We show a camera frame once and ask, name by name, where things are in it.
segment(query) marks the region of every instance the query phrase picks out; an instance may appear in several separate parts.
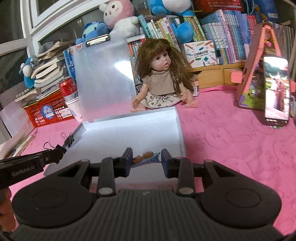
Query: soda can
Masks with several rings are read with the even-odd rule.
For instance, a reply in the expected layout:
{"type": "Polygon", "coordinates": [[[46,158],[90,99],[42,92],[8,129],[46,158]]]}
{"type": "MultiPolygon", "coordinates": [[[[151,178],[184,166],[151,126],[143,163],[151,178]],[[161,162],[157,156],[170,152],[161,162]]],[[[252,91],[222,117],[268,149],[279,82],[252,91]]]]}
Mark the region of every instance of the soda can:
{"type": "Polygon", "coordinates": [[[66,79],[62,79],[59,82],[59,89],[65,99],[66,102],[74,100],[78,97],[77,86],[72,77],[68,77],[66,79]]]}

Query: beige doll top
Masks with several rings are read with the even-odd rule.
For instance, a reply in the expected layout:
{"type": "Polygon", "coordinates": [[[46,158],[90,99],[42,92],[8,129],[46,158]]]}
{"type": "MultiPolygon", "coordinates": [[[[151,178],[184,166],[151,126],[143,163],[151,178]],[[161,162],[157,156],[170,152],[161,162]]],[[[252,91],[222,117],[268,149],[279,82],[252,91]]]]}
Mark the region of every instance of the beige doll top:
{"type": "Polygon", "coordinates": [[[167,95],[175,92],[169,70],[151,70],[151,74],[142,78],[142,81],[148,85],[148,89],[153,95],[167,95]]]}

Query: doll's leg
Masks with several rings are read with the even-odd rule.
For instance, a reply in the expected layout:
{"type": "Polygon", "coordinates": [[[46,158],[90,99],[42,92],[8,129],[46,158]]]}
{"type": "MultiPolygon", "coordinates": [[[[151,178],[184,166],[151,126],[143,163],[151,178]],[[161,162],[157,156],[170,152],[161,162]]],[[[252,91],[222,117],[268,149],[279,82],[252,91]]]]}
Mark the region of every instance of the doll's leg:
{"type": "Polygon", "coordinates": [[[140,111],[145,111],[146,109],[147,109],[146,106],[140,103],[136,109],[132,108],[131,112],[140,112],[140,111]]]}
{"type": "Polygon", "coordinates": [[[189,89],[186,89],[187,98],[185,99],[186,108],[197,108],[198,107],[198,101],[195,100],[192,96],[192,93],[189,89]]]}

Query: doll's foot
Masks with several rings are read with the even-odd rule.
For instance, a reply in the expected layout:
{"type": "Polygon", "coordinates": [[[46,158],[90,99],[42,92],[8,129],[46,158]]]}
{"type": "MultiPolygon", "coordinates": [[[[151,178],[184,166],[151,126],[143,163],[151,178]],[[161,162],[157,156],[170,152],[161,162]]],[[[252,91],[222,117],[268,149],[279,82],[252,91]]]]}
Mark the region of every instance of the doll's foot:
{"type": "Polygon", "coordinates": [[[185,107],[186,108],[197,108],[198,107],[198,101],[197,100],[190,101],[185,105],[185,107]]]}
{"type": "Polygon", "coordinates": [[[141,111],[145,111],[146,108],[136,108],[136,109],[131,109],[131,112],[135,113],[135,112],[141,112],[141,111]]]}

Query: clipboard metal clip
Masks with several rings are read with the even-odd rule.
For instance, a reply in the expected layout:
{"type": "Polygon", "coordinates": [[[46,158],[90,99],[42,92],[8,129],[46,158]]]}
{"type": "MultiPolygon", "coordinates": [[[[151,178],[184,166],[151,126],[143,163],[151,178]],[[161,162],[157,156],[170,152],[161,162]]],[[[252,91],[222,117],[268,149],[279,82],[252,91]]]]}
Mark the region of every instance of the clipboard metal clip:
{"type": "Polygon", "coordinates": [[[99,44],[99,43],[102,43],[102,42],[106,42],[106,41],[109,41],[109,40],[111,40],[110,35],[105,34],[105,35],[98,36],[96,38],[87,40],[86,43],[85,43],[85,46],[89,47],[89,46],[99,44]]]}

